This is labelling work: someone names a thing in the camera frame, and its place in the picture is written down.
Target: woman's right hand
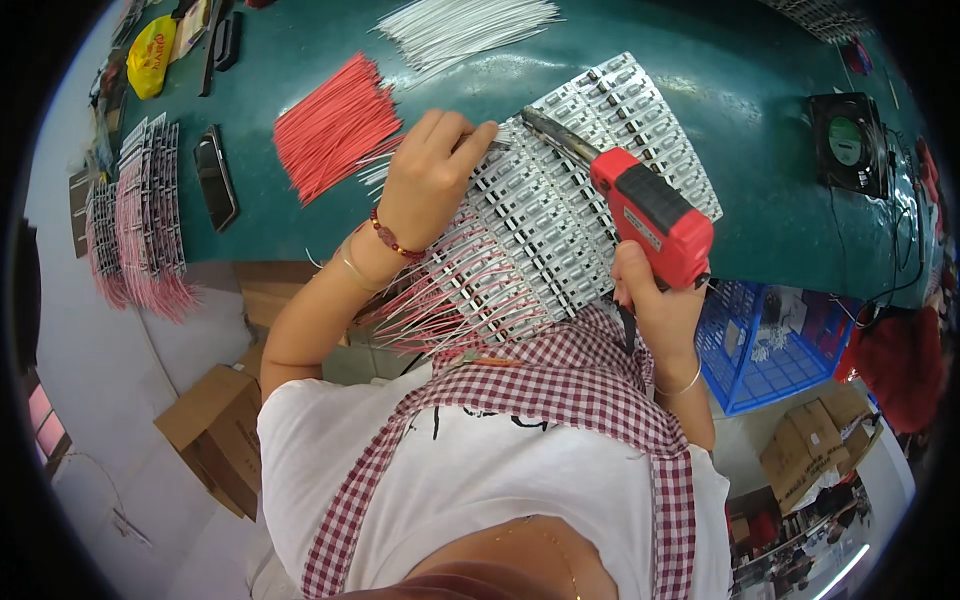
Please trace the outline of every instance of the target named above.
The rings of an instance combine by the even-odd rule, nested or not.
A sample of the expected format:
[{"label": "woman's right hand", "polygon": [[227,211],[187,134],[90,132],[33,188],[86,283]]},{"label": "woman's right hand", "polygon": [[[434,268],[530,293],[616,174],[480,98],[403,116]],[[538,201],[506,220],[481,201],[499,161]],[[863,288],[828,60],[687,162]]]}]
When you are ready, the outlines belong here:
[{"label": "woman's right hand", "polygon": [[633,240],[616,247],[613,299],[634,307],[636,327],[654,356],[657,386],[667,392],[689,383],[699,369],[693,336],[707,286],[661,292],[643,248]]}]

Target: soldering iron handle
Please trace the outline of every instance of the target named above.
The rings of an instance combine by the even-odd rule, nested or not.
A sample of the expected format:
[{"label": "soldering iron handle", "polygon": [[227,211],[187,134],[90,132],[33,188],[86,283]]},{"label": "soldering iron handle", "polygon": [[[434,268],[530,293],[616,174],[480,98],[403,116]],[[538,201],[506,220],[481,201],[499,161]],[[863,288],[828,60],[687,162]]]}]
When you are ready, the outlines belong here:
[{"label": "soldering iron handle", "polygon": [[667,285],[692,287],[708,269],[713,224],[633,155],[606,151],[590,164],[590,181],[607,199],[620,237],[640,244]]}]

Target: yellow plastic bag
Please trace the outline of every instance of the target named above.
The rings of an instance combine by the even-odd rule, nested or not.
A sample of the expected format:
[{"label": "yellow plastic bag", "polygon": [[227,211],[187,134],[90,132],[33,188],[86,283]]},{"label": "yellow plastic bag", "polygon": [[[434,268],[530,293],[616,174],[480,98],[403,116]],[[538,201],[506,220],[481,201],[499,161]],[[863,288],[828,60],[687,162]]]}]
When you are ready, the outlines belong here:
[{"label": "yellow plastic bag", "polygon": [[127,54],[127,79],[140,100],[156,96],[163,89],[176,34],[177,22],[167,14],[151,21],[133,41]]}]

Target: checkered apron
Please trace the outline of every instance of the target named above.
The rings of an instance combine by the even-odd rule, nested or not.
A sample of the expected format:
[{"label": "checkered apron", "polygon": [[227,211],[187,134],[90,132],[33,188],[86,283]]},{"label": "checkered apron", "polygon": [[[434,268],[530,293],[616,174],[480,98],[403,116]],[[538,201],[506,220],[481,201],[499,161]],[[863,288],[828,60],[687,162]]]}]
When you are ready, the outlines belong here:
[{"label": "checkered apron", "polygon": [[[677,418],[647,399],[653,388],[649,352],[641,343],[628,355],[618,345],[624,337],[612,306],[593,304],[535,338],[483,351],[523,361],[521,366],[467,364],[408,394],[330,502],[304,566],[303,595],[343,591],[367,506],[409,421],[425,408],[462,406],[596,431],[647,454],[657,550],[654,598],[686,598],[695,528],[690,452]],[[436,359],[434,372],[452,359]]]}]

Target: bundle of red wires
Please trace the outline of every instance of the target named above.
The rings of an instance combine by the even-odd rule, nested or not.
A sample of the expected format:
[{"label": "bundle of red wires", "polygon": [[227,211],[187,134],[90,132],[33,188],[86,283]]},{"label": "bundle of red wires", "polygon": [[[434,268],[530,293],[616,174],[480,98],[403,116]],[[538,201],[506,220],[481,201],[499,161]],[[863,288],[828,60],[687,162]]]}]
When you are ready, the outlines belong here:
[{"label": "bundle of red wires", "polygon": [[301,205],[355,173],[359,159],[398,143],[383,142],[400,120],[390,97],[393,87],[381,81],[376,62],[358,52],[274,123],[276,151]]}]

